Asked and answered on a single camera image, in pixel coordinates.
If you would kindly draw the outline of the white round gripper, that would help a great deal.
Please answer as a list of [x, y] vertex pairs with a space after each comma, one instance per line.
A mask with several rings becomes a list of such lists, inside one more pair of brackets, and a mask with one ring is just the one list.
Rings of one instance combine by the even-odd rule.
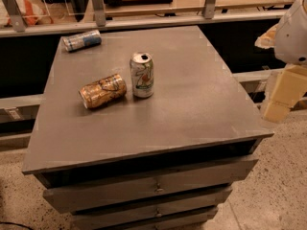
[[300, 66], [307, 64], [307, 0], [295, 0], [278, 25], [260, 35], [254, 45], [274, 47], [276, 58], [291, 63], [270, 75], [261, 106], [264, 120], [280, 123], [307, 93], [307, 66]]

